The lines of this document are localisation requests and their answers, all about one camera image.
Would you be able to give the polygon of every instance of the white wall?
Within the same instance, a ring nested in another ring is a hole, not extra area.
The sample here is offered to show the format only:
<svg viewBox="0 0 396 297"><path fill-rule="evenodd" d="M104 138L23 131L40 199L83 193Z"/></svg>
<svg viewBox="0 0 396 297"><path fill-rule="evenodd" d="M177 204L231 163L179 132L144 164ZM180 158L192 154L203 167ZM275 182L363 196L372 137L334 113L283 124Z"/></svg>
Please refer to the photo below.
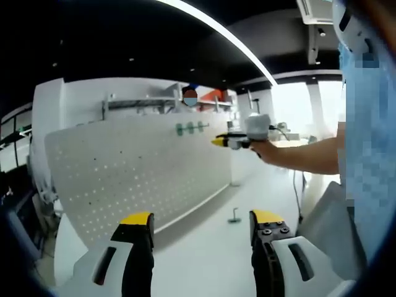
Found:
<svg viewBox="0 0 396 297"><path fill-rule="evenodd" d="M74 127L102 120L101 103L113 93L115 100L135 100L157 96L158 91L175 84L172 80L111 77L79 80L66 84L65 126ZM123 117L136 110L117 111Z"/></svg>
<svg viewBox="0 0 396 297"><path fill-rule="evenodd" d="M64 127L64 88L63 79L51 80L37 85L33 97L31 155L35 180L40 188L51 184L44 139L48 133Z"/></svg>

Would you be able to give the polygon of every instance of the person's arm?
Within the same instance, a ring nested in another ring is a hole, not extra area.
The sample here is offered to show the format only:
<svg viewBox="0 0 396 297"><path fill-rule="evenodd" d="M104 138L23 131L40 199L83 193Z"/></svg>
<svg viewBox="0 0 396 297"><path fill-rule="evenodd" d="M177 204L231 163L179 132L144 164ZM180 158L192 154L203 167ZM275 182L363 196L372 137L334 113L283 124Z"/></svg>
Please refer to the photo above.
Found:
<svg viewBox="0 0 396 297"><path fill-rule="evenodd" d="M300 147L282 148L269 141L252 142L251 148L268 164L311 173L338 174L339 140L334 137Z"/></svg>

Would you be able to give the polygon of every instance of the person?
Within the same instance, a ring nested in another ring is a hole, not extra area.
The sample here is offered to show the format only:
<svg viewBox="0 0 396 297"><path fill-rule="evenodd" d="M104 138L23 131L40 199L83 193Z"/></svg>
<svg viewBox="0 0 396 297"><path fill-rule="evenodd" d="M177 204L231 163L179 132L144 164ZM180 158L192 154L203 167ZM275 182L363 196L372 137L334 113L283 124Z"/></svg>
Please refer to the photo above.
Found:
<svg viewBox="0 0 396 297"><path fill-rule="evenodd" d="M344 130L337 136L300 147L276 147L269 140L252 142L251 149L271 165L317 174L339 174L338 149L344 146Z"/></svg>
<svg viewBox="0 0 396 297"><path fill-rule="evenodd" d="M345 194L355 205L356 229L369 262L396 209L396 136L391 132L396 129L394 15L394 2L386 0L350 1L348 6L333 0L340 68L349 86L346 116L338 124L337 136L300 147L278 148L269 141L251 144L266 163L340 174Z"/></svg>

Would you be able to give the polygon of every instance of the helmet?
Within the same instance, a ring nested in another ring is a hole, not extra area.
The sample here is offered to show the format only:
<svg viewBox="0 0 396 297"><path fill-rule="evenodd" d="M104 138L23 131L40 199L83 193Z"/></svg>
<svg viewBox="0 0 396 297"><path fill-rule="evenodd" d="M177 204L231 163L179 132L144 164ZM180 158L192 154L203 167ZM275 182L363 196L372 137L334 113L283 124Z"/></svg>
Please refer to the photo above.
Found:
<svg viewBox="0 0 396 297"><path fill-rule="evenodd" d="M372 53L367 30L342 0L333 0L333 26L340 42L353 54Z"/></svg>

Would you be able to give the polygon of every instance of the metal shelf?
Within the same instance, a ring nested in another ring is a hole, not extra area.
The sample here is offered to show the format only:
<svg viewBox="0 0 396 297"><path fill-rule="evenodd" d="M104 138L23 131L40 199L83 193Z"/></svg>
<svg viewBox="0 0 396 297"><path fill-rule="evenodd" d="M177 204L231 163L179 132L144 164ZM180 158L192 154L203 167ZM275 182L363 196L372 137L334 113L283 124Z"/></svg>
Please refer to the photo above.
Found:
<svg viewBox="0 0 396 297"><path fill-rule="evenodd" d="M174 98L172 97L150 97L135 100L117 100L109 101L108 109L116 110L121 108L135 108L135 107L157 107L157 106L173 106Z"/></svg>
<svg viewBox="0 0 396 297"><path fill-rule="evenodd" d="M207 104L207 105L216 105L216 101L210 101L210 100L199 100L198 104ZM223 102L223 101L219 101L218 102L219 106L232 106L231 102Z"/></svg>

